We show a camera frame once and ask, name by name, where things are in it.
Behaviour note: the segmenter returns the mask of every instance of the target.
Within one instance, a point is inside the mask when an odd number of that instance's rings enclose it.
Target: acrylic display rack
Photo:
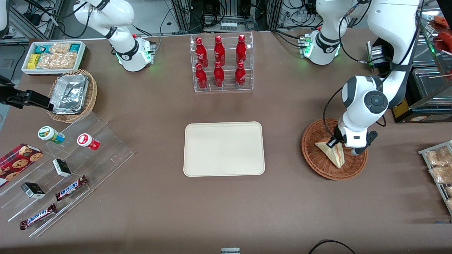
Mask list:
[[[239,35],[245,35],[246,44],[246,61],[244,69],[246,71],[245,85],[242,89],[235,86],[235,71],[237,70],[237,63],[235,60],[235,48],[239,40]],[[194,42],[196,37],[202,38],[202,43],[207,50],[207,59],[209,61],[209,66],[204,68],[207,74],[207,89],[201,90],[196,81],[196,68],[195,65],[198,62],[196,58],[196,43]],[[213,77],[213,70],[215,69],[215,55],[213,49],[215,47],[215,37],[212,35],[192,35],[190,37],[190,55],[192,60],[192,72],[193,72],[193,87],[195,92],[198,93],[209,93],[209,92],[241,92],[241,91],[252,91],[254,88],[254,62],[253,62],[253,34],[252,32],[247,33],[222,33],[221,40],[225,46],[226,53],[226,65],[223,66],[225,72],[225,83],[222,88],[218,88],[215,85],[215,80]]]
[[[91,194],[108,176],[132,157],[133,152],[108,128],[107,122],[91,112],[61,131],[66,138],[57,145],[48,142],[42,150],[44,156],[34,169],[26,169],[18,177],[0,189],[0,205],[8,221],[17,225],[55,203],[58,213],[34,223],[24,233],[40,236],[85,197]],[[77,137],[88,133],[100,141],[100,148],[92,151],[77,144]],[[70,177],[57,175],[52,161],[65,160],[72,171]],[[82,175],[89,180],[70,196],[57,202],[56,193],[75,182]],[[25,182],[37,183],[45,192],[41,199],[29,198],[21,189]]]
[[[432,147],[430,147],[430,148],[427,148],[427,149],[424,149],[424,150],[421,150],[421,151],[418,152],[420,155],[422,155],[422,158],[424,159],[425,163],[427,164],[428,171],[430,172],[430,174],[432,173],[432,172],[431,172],[431,169],[433,169],[433,167],[431,166],[430,162],[428,161],[427,156],[426,156],[426,153],[427,153],[428,151],[437,150],[437,149],[442,148],[442,147],[444,147],[444,146],[447,147],[447,149],[449,150],[449,152],[452,154],[452,141],[444,142],[444,143],[442,143],[442,144],[439,144],[439,145],[436,145],[436,146],[432,146]],[[446,187],[451,186],[452,183],[436,183],[436,182],[435,182],[435,184],[436,184],[436,186],[437,186],[438,189],[439,189],[439,193],[441,194],[441,197],[443,198],[444,203],[446,204],[446,200],[452,198],[452,197],[450,197],[450,196],[447,194],[447,192],[446,192]],[[452,215],[452,209],[450,209],[450,207],[449,207],[447,204],[446,204],[446,207],[447,207],[447,209],[449,210],[450,215]]]

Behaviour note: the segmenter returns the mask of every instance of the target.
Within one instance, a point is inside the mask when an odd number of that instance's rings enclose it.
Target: cookie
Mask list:
[[[37,160],[39,160],[40,158],[42,158],[43,156],[44,156],[44,154],[42,154],[42,153],[34,154],[34,155],[32,155],[32,156],[30,157],[30,161],[37,161]]]
[[[11,181],[12,179],[14,179],[14,177],[16,177],[19,174],[19,172],[12,172],[9,175],[7,175],[5,177],[6,180]]]
[[[25,157],[28,157],[31,153],[33,152],[33,150],[31,150],[30,148],[28,148],[27,146],[23,146],[22,148],[20,148],[19,150],[19,154],[23,155]]]
[[[13,168],[20,169],[22,167],[25,167],[28,164],[28,160],[18,160],[13,163]]]

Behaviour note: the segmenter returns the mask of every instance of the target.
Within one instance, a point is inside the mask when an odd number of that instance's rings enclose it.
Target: snack box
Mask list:
[[[37,46],[44,46],[53,43],[71,43],[71,44],[80,44],[79,51],[77,52],[77,58],[75,59],[75,64],[72,69],[52,69],[52,70],[43,70],[43,69],[28,69],[28,62],[30,61],[30,57],[34,54]],[[67,73],[69,71],[75,71],[80,69],[82,65],[83,58],[85,56],[86,45],[82,41],[45,41],[45,42],[33,42],[28,49],[27,56],[25,57],[24,64],[22,65],[22,72],[26,73],[30,76],[37,75],[60,75],[63,73]]]
[[[36,147],[20,144],[7,155],[0,158],[0,187],[14,179],[20,172],[35,161],[42,158],[44,154]]]

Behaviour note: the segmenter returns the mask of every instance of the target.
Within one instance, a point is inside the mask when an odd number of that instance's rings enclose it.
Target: white box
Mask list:
[[[77,52],[77,58],[75,59],[75,64],[72,69],[27,69],[28,61],[30,60],[31,54],[34,53],[36,46],[49,45],[53,43],[71,43],[80,44],[79,51]],[[22,72],[28,75],[59,75],[67,73],[69,71],[78,70],[85,53],[86,45],[82,41],[45,41],[45,42],[33,42],[28,49],[27,56],[25,57],[24,64],[22,65]]]

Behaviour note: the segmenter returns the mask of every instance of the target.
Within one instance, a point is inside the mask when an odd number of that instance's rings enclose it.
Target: coca-cola bottle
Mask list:
[[[219,61],[221,66],[226,64],[226,56],[225,56],[225,46],[221,42],[221,36],[215,36],[215,48],[213,49],[215,53],[215,61]]]
[[[200,63],[196,63],[196,81],[198,82],[199,89],[206,90],[207,89],[207,75],[206,72],[202,69],[202,65]]]
[[[246,45],[245,45],[245,35],[239,35],[239,43],[235,48],[236,58],[235,61],[239,64],[240,61],[245,62],[246,60]]]
[[[195,39],[195,42],[196,42],[196,58],[204,68],[207,68],[207,66],[209,66],[209,61],[207,60],[206,47],[204,47],[204,45],[202,44],[202,39],[200,37],[197,37]]]
[[[215,77],[215,85],[218,88],[222,88],[225,81],[225,72],[221,67],[221,63],[219,61],[215,62],[215,70],[213,71],[213,76]]]
[[[237,64],[237,70],[235,71],[235,86],[238,89],[242,89],[245,86],[246,71],[243,69],[243,61]]]

